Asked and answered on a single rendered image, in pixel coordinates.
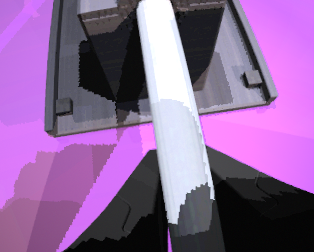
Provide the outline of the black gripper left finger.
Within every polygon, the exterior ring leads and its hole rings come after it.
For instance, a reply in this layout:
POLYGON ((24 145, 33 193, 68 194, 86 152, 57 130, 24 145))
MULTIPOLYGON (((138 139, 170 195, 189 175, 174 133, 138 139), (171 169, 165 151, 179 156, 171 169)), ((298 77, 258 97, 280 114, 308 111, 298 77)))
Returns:
POLYGON ((105 211, 62 252, 168 252, 157 148, 151 148, 105 211))

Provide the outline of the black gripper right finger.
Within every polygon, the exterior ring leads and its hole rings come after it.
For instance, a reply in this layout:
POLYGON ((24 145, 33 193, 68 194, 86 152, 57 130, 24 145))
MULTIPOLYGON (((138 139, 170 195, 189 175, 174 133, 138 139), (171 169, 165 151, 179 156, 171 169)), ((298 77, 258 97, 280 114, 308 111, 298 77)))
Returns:
POLYGON ((206 151, 226 252, 314 252, 314 193, 206 151))

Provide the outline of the silver metal shaft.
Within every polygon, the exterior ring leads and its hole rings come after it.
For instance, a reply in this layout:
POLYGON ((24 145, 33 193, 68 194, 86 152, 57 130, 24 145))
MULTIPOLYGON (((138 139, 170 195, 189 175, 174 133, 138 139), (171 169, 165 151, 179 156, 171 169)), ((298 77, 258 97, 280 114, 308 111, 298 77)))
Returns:
POLYGON ((136 11, 172 252, 226 252, 171 0, 140 0, 136 11))

